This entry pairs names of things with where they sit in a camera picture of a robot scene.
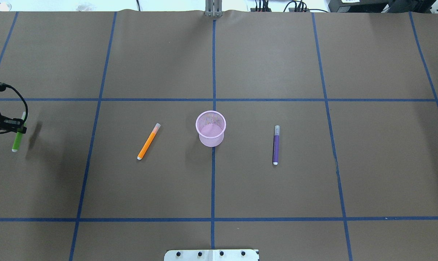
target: gray metal hinge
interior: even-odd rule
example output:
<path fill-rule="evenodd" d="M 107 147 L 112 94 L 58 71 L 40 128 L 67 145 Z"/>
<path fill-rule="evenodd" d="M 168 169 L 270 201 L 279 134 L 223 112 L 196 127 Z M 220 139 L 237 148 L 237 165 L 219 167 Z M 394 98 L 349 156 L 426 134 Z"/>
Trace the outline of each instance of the gray metal hinge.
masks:
<path fill-rule="evenodd" d="M 204 14 L 208 17 L 221 17 L 222 14 L 222 0 L 206 0 L 206 10 Z"/>

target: horizontal blue line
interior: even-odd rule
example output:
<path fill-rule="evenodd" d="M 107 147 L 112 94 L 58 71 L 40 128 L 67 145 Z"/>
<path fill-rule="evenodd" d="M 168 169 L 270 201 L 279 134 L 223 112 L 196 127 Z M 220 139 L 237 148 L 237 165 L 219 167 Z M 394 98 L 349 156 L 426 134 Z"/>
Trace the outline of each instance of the horizontal blue line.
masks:
<path fill-rule="evenodd" d="M 98 98 L 25 98 L 26 101 L 98 101 Z M 201 98 L 102 98 L 102 101 L 166 101 L 166 102 L 210 102 L 213 99 Z M 20 101 L 19 98 L 0 98 L 0 101 Z M 218 102 L 323 102 L 325 99 L 216 99 Z M 435 102 L 435 99 L 343 99 L 328 98 L 329 102 Z"/>
<path fill-rule="evenodd" d="M 75 218 L 0 217 L 0 222 L 75 222 Z"/>
<path fill-rule="evenodd" d="M 347 217 L 347 221 L 438 220 L 438 216 L 365 216 Z"/>
<path fill-rule="evenodd" d="M 216 222 L 343 221 L 342 217 L 216 217 Z M 438 216 L 353 216 L 347 221 L 438 220 Z M 0 217 L 0 222 L 75 222 L 75 218 Z M 210 222 L 211 218 L 80 218 L 80 222 Z"/>
<path fill-rule="evenodd" d="M 210 222 L 211 218 L 80 218 L 80 222 Z"/>

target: gray tabletop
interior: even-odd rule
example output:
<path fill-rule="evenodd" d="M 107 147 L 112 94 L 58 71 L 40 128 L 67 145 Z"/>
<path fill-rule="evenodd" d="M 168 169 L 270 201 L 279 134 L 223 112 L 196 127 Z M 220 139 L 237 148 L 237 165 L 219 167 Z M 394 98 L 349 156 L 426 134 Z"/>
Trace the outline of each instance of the gray tabletop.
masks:
<path fill-rule="evenodd" d="M 0 260 L 437 261 L 437 28 L 416 13 L 0 13 L 0 81 L 30 110 L 19 152 L 0 135 Z M 195 129 L 210 109 L 227 121 L 212 149 Z M 0 110 L 23 104 L 2 92 Z"/>

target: robotic arm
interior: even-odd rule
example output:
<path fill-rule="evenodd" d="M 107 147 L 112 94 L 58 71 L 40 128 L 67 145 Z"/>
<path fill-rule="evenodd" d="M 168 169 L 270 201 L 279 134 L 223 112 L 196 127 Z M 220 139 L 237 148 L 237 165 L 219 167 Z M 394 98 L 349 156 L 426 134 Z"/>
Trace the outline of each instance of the robotic arm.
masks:
<path fill-rule="evenodd" d="M 24 103 L 24 105 L 25 105 L 25 118 L 23 120 L 16 119 L 16 118 L 11 119 L 11 118 L 8 118 L 8 117 L 1 115 L 1 113 L 0 113 L 0 131 L 2 131 L 2 132 L 0 132 L 0 134 L 4 134 L 4 133 L 8 133 L 8 132 L 26 133 L 27 128 L 24 127 L 24 122 L 27 120 L 27 116 L 28 116 L 27 103 L 25 102 L 22 95 L 13 86 L 0 83 L 0 91 L 5 91 L 6 88 L 12 89 L 20 97 L 20 99 Z"/>

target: pink cup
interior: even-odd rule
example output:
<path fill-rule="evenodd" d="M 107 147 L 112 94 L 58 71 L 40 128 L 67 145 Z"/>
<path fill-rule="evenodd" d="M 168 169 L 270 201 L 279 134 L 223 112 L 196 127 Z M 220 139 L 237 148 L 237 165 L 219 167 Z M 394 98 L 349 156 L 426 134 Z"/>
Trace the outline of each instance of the pink cup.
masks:
<path fill-rule="evenodd" d="M 216 147 L 224 140 L 226 126 L 224 116 L 217 111 L 205 111 L 196 119 L 199 140 L 207 147 Z"/>

